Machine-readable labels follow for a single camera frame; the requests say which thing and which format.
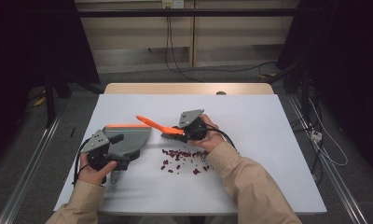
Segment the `wire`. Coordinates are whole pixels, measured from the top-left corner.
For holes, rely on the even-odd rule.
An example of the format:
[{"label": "wire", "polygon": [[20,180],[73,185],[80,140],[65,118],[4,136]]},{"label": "wire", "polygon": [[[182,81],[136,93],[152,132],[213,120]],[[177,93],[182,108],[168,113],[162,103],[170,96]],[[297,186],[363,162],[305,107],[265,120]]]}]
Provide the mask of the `wire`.
[{"label": "wire", "polygon": [[291,121],[289,122],[289,125],[291,125],[291,128],[294,128],[295,126],[297,126],[302,120],[304,119],[304,117],[300,118],[300,119],[296,119],[294,121]]},{"label": "wire", "polygon": [[[175,63],[175,67],[177,68],[176,71],[172,70],[167,62],[167,50],[169,48],[169,38],[170,38],[170,43],[172,45],[172,55],[173,55],[173,59],[174,59],[174,63]],[[167,41],[166,41],[166,52],[165,52],[165,60],[166,60],[166,66],[167,68],[172,71],[172,72],[178,72],[180,73],[183,77],[186,77],[187,79],[190,79],[190,80],[194,80],[194,81],[198,81],[198,82],[203,82],[201,80],[198,80],[196,78],[193,78],[193,77],[188,77],[187,75],[185,75],[181,69],[178,67],[178,64],[177,64],[177,61],[175,60],[175,55],[174,55],[174,47],[173,47],[173,34],[172,34],[172,20],[170,19],[170,17],[167,17]]]},{"label": "wire", "polygon": [[[192,77],[188,77],[186,76],[184,73],[185,72],[194,72],[194,71],[214,71],[214,72],[242,72],[242,71],[248,71],[248,70],[252,70],[252,69],[255,69],[255,68],[258,68],[259,69],[259,75],[260,75],[260,67],[262,65],[265,65],[265,64],[269,64],[269,63],[277,63],[277,62],[266,62],[266,63],[261,63],[259,65],[255,65],[255,66],[252,66],[252,67],[248,67],[248,68],[242,68],[242,69],[232,69],[232,70],[227,70],[227,69],[213,69],[213,68],[193,68],[193,69],[185,69],[185,70],[181,70],[178,66],[178,63],[177,61],[175,60],[175,55],[174,55],[174,49],[173,49],[173,32],[172,32],[172,20],[170,17],[167,17],[167,41],[166,41],[166,51],[165,51],[165,61],[166,61],[166,66],[167,68],[172,71],[172,72],[177,72],[177,73],[181,73],[181,75],[183,75],[184,77],[188,78],[188,79],[192,79],[192,80],[195,80],[195,81],[198,81],[198,82],[203,82],[201,80],[198,80],[198,79],[195,79],[195,78],[192,78]],[[174,63],[175,63],[175,67],[177,68],[177,70],[173,70],[170,66],[169,66],[169,63],[168,63],[168,60],[167,60],[167,52],[168,52],[168,48],[169,48],[169,39],[170,39],[170,43],[171,43],[171,48],[172,48],[172,55],[173,55],[173,60],[174,60]]]},{"label": "wire", "polygon": [[316,17],[306,17],[308,20],[314,20],[314,23],[317,24],[315,28],[313,28],[313,33],[310,35],[309,40],[304,44],[305,46],[294,59],[296,67],[293,71],[282,72],[284,74],[283,84],[286,92],[293,92],[296,86],[300,85],[301,80],[303,80],[303,67],[309,67],[308,62],[314,61],[314,57],[317,57],[320,52],[320,47],[325,43],[330,32],[338,0],[329,4],[323,3],[322,1],[300,1],[299,5],[306,8],[326,8],[330,11],[325,13],[324,17],[320,18],[319,21],[317,21]]},{"label": "wire", "polygon": [[315,108],[315,106],[314,106],[314,103],[311,101],[311,99],[309,99],[309,101],[310,101],[310,103],[311,103],[311,105],[312,105],[312,108],[313,108],[313,110],[314,110],[314,112],[315,112],[315,114],[317,115],[317,119],[320,121],[320,124],[321,124],[321,127],[323,128],[323,130],[325,131],[325,133],[329,136],[329,138],[338,146],[338,149],[340,149],[340,152],[343,154],[343,156],[344,156],[344,158],[345,158],[345,162],[344,163],[339,163],[339,162],[336,162],[336,161],[333,161],[330,157],[329,157],[329,155],[328,154],[326,154],[322,149],[321,149],[321,147],[319,147],[318,146],[318,144],[317,144],[317,142],[315,141],[315,140],[312,140],[315,144],[317,144],[317,147],[318,147],[318,149],[323,153],[323,155],[327,158],[327,159],[329,159],[332,163],[334,163],[334,164],[336,164],[336,165],[338,165],[338,166],[345,166],[345,165],[347,165],[348,163],[349,163],[349,159],[347,158],[347,155],[346,155],[346,153],[344,153],[344,151],[343,151],[343,149],[340,147],[340,145],[335,141],[335,139],[329,134],[329,132],[326,130],[326,128],[324,127],[324,124],[321,122],[321,119],[320,119],[320,117],[319,117],[319,115],[318,115],[318,112],[317,112],[317,110],[316,110],[316,108]]},{"label": "wire", "polygon": [[218,132],[218,133],[221,133],[222,134],[222,136],[224,136],[224,138],[236,149],[236,147],[235,147],[235,145],[233,144],[233,142],[232,142],[232,140],[230,139],[230,137],[226,134],[226,133],[224,133],[224,132],[222,132],[221,130],[219,130],[219,129],[217,129],[217,128],[215,128],[213,125],[210,125],[210,124],[206,124],[207,126],[210,126],[211,127],[211,129],[207,129],[207,131],[214,131],[214,132]]},{"label": "wire", "polygon": [[82,143],[82,145],[79,147],[79,150],[76,154],[76,164],[74,166],[74,181],[73,181],[73,185],[76,184],[76,181],[78,180],[78,177],[79,177],[79,172],[85,168],[87,165],[90,165],[90,163],[88,163],[87,165],[85,165],[84,167],[82,167],[81,169],[79,169],[78,171],[78,163],[79,163],[79,156],[80,156],[80,152],[82,150],[82,148],[89,142],[90,138],[88,138],[87,140],[85,140],[85,142]]},{"label": "wire", "polygon": [[316,186],[320,185],[324,179],[324,171],[323,171],[323,163],[321,162],[320,158],[318,159],[318,163],[320,163],[320,177],[318,178],[318,182],[315,184]]},{"label": "wire", "polygon": [[[316,99],[316,100],[314,100],[314,104],[315,104],[315,107],[318,109],[319,117],[321,117],[321,115],[322,115],[322,113],[321,113],[321,108],[320,108],[320,105],[318,104],[318,95],[319,95],[319,94],[316,92],[316,90],[311,90],[311,91],[313,91],[313,96],[309,96],[309,99],[310,99],[311,97],[314,98],[314,99]],[[308,118],[306,118],[305,116],[303,116],[303,117],[300,118],[300,119],[297,119],[297,120],[294,120],[294,121],[290,122],[291,128],[294,128],[295,126],[297,126],[297,123],[295,123],[295,122],[297,122],[297,121],[299,121],[299,120],[303,120],[303,119],[311,120],[311,119],[310,119],[310,116],[309,116]],[[309,131],[311,128],[316,127],[318,124],[319,124],[319,121],[318,121],[318,119],[317,119],[313,124],[310,124],[310,123],[308,122],[308,123],[307,123],[307,126],[308,126],[308,127],[304,128],[304,129],[293,130],[293,132],[294,132],[294,133],[297,133],[297,132],[302,132],[302,131]]]}]

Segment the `black cable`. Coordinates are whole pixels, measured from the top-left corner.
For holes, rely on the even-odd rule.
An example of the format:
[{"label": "black cable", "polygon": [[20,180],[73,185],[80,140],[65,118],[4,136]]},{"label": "black cable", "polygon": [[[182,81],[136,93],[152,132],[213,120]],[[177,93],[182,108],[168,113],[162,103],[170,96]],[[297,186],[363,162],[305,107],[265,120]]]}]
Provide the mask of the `black cable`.
[{"label": "black cable", "polygon": [[[277,77],[284,77],[283,85],[287,93],[294,92],[297,86],[301,84],[303,77],[305,76],[304,69],[306,67],[310,67],[310,63],[314,61],[314,57],[317,57],[320,47],[327,39],[327,35],[330,31],[333,17],[338,5],[338,0],[335,0],[333,3],[329,4],[323,4],[322,1],[305,2],[301,1],[299,4],[303,7],[309,8],[311,7],[309,4],[313,3],[313,7],[326,8],[329,11],[324,14],[324,17],[321,18],[320,21],[318,21],[316,27],[313,29],[313,34],[311,35],[310,40],[307,41],[305,47],[298,53],[298,56],[296,56],[296,59],[294,60],[294,68],[289,71],[282,71],[280,73],[281,76]],[[277,80],[277,78],[273,78],[269,82],[273,83]]]},{"label": "black cable", "polygon": [[[170,38],[170,43],[172,45],[172,55],[173,55],[173,59],[174,59],[174,63],[175,63],[175,67],[177,68],[176,71],[172,70],[167,62],[167,49],[169,48],[169,38]],[[178,72],[180,73],[183,77],[186,77],[187,79],[190,79],[190,80],[194,80],[194,81],[197,81],[197,82],[203,82],[201,80],[198,80],[198,79],[195,79],[193,77],[188,77],[187,75],[185,75],[181,69],[178,67],[178,64],[177,64],[177,61],[175,60],[175,55],[174,55],[174,47],[173,47],[173,34],[172,34],[172,20],[170,19],[170,17],[167,17],[167,41],[166,41],[166,52],[165,52],[165,60],[166,60],[166,66],[167,68],[172,71],[172,72]]]},{"label": "black cable", "polygon": [[[310,96],[309,96],[310,101],[313,103],[313,106],[316,108],[316,111],[317,111],[317,115],[316,115],[317,116],[317,120],[319,120],[319,119],[322,120],[323,116],[322,116],[321,107],[318,104],[318,94],[317,94],[317,91],[313,92],[313,98],[314,99],[311,99]],[[323,132],[323,127],[322,127],[321,123],[318,126],[318,132],[320,132],[320,133]],[[317,146],[319,148],[322,148],[323,147],[323,142],[324,142],[324,139],[322,137],[321,141],[317,144]],[[320,177],[318,177],[318,182],[316,183],[316,185],[319,185],[322,182],[323,177],[324,177],[323,164],[322,164],[322,162],[320,160],[321,150],[316,151],[315,147],[314,147],[314,145],[312,143],[312,141],[311,141],[311,147],[312,147],[313,151],[315,152],[315,158],[314,158],[314,163],[313,163],[313,165],[311,167],[311,173],[313,174],[313,172],[314,172],[314,170],[316,168],[317,162],[318,162],[320,164],[320,173],[321,174],[320,174]]]},{"label": "black cable", "polygon": [[78,171],[78,165],[79,165],[79,157],[80,157],[80,153],[81,153],[81,150],[82,148],[89,142],[90,138],[88,138],[87,140],[85,140],[85,142],[82,143],[82,145],[79,147],[79,150],[76,154],[76,164],[75,164],[75,167],[74,167],[74,181],[73,181],[73,185],[76,184],[76,181],[78,180],[78,177],[79,177],[79,172],[85,168],[87,165],[90,165],[90,163],[88,163],[87,165],[85,165],[84,167],[82,167],[79,171]]},{"label": "black cable", "polygon": [[[317,113],[318,113],[318,116],[321,118],[321,108],[320,108],[320,105],[318,104],[318,93],[317,91],[313,91],[313,98],[314,99],[311,99],[311,97],[309,96],[309,99],[311,99],[311,101],[314,103],[314,106],[317,108]],[[319,120],[317,119],[314,124],[307,124],[308,127],[307,128],[304,128],[304,129],[299,129],[299,130],[293,130],[294,133],[297,133],[297,132],[303,132],[303,131],[309,131],[311,128],[314,128],[316,127],[317,125],[319,125],[320,127],[320,133],[322,133],[322,128],[321,128],[321,124],[319,123]]]},{"label": "black cable", "polygon": [[[255,69],[255,68],[258,68],[260,70],[260,67],[262,65],[265,65],[265,64],[269,64],[269,63],[277,63],[277,62],[266,62],[266,63],[262,63],[262,64],[259,64],[259,65],[255,65],[255,66],[252,66],[252,67],[248,67],[248,68],[242,68],[242,69],[234,69],[234,70],[227,70],[227,69],[213,69],[213,68],[193,68],[193,69],[186,69],[186,70],[181,70],[177,64],[177,61],[175,60],[175,56],[174,56],[174,50],[173,50],[173,32],[172,32],[172,20],[170,19],[170,17],[167,18],[167,41],[166,41],[166,51],[165,51],[165,61],[166,61],[166,66],[167,68],[172,71],[172,72],[177,72],[177,73],[181,73],[184,77],[188,78],[188,79],[192,79],[192,80],[195,80],[195,81],[198,81],[198,82],[202,82],[201,80],[198,80],[198,79],[195,79],[195,78],[192,78],[192,77],[187,77],[184,73],[185,72],[194,72],[194,71],[214,71],[214,72],[242,72],[242,71],[248,71],[248,70],[252,70],[252,69]],[[174,59],[174,63],[175,63],[175,66],[177,68],[177,70],[172,70],[172,68],[170,68],[169,64],[168,64],[168,61],[167,61],[167,51],[168,51],[168,48],[169,48],[169,38],[170,38],[170,42],[171,42],[171,47],[172,47],[172,54],[173,54],[173,59]]]},{"label": "black cable", "polygon": [[230,137],[226,134],[226,133],[224,133],[224,132],[222,132],[221,130],[219,130],[219,129],[217,129],[217,128],[215,128],[213,125],[210,125],[210,124],[206,124],[207,126],[210,126],[211,127],[211,129],[207,129],[207,131],[214,131],[214,132],[218,132],[218,133],[221,133],[222,134],[222,136],[224,136],[224,138],[236,149],[236,147],[235,147],[235,145],[233,144],[233,142],[232,142],[232,140],[230,139]]},{"label": "black cable", "polygon": [[300,118],[300,119],[296,119],[294,121],[291,121],[289,122],[289,125],[291,125],[291,128],[294,128],[295,126],[297,126],[302,120],[304,119],[304,117]]}]

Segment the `hand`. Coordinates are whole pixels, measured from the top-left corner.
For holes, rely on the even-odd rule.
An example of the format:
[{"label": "hand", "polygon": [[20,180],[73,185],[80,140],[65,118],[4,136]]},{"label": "hand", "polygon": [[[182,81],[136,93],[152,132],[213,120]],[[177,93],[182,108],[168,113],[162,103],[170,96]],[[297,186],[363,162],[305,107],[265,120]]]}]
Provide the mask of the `hand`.
[{"label": "hand", "polygon": [[110,161],[108,164],[105,165],[105,167],[103,167],[103,169],[97,171],[90,166],[87,166],[87,164],[89,164],[89,161],[88,155],[86,153],[81,153],[80,163],[80,167],[86,167],[79,172],[78,179],[94,185],[101,185],[104,177],[111,171],[113,171],[117,166],[116,161]]},{"label": "hand", "polygon": [[[207,129],[210,129],[209,125],[218,128],[218,125],[213,124],[210,120],[210,118],[206,114],[200,115],[200,118],[204,121],[204,123],[207,124]],[[221,133],[215,132],[215,131],[209,131],[207,132],[207,135],[202,140],[189,140],[188,143],[194,147],[202,147],[207,152],[211,152],[216,146],[224,142],[224,137]]]}]

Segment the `black curtain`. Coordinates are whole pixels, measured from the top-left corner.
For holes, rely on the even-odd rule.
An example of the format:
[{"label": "black curtain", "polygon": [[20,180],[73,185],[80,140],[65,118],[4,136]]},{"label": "black curtain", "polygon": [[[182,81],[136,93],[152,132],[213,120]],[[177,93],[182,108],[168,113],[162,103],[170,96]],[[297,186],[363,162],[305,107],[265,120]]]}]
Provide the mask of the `black curtain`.
[{"label": "black curtain", "polygon": [[31,14],[76,11],[73,0],[0,0],[0,152],[28,101],[28,91],[76,80],[99,83],[80,18]]},{"label": "black curtain", "polygon": [[[373,1],[335,2],[329,30],[306,65],[341,128],[373,166]],[[309,31],[316,25],[302,19],[293,21],[278,62],[282,68],[303,50]]]}]

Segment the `gray floor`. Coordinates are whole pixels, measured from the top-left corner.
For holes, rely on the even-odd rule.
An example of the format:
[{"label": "gray floor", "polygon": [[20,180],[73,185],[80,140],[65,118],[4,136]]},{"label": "gray floor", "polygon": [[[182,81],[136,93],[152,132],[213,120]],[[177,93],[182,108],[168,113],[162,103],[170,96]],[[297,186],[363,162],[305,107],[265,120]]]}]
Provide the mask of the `gray floor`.
[{"label": "gray floor", "polygon": [[[283,45],[205,47],[199,48],[195,67],[261,64],[276,61]],[[97,71],[101,74],[116,74],[135,71],[167,69],[166,49],[111,49],[95,50],[93,58]],[[189,48],[168,49],[168,62],[173,64],[173,56],[180,68],[190,66]]]},{"label": "gray floor", "polygon": [[[204,82],[257,82],[258,74],[275,73],[273,64],[262,65],[260,68],[248,69],[252,65],[232,65],[215,67],[220,70],[246,69],[240,72],[226,72],[213,70],[199,70],[185,72],[188,77],[198,78]],[[101,74],[100,79],[104,88],[110,82],[192,82],[180,73],[167,69],[155,71],[124,72],[120,74]],[[64,112],[57,127],[56,133],[48,144],[38,171],[34,174],[29,190],[23,198],[19,212],[13,223],[44,223],[52,214],[52,209],[62,190],[62,181],[68,175],[85,129],[89,124],[91,113],[95,107],[98,95],[86,91],[75,84],[70,84],[73,94],[70,99],[56,98],[58,111]],[[297,119],[287,94],[283,92],[282,83],[273,85],[278,94],[284,112],[289,121]],[[337,167],[344,182],[352,195],[361,206],[367,223],[373,223],[373,169],[361,158],[353,142],[341,134],[336,119],[331,116],[330,110],[322,102],[323,123],[338,144],[342,146],[349,158],[349,164]],[[38,145],[46,125],[45,105],[26,108],[17,134],[11,136],[7,143],[7,152],[0,162],[0,214],[7,203],[7,199],[21,178],[32,154]],[[314,155],[311,144],[304,132],[296,133],[296,139],[301,147],[309,166],[312,166]],[[343,159],[338,148],[325,135],[325,148],[336,161]],[[331,180],[324,172],[323,181],[318,185],[323,197],[327,213],[314,216],[301,216],[303,223],[352,223],[343,202]],[[127,223],[128,217],[100,216],[100,223]]]}]

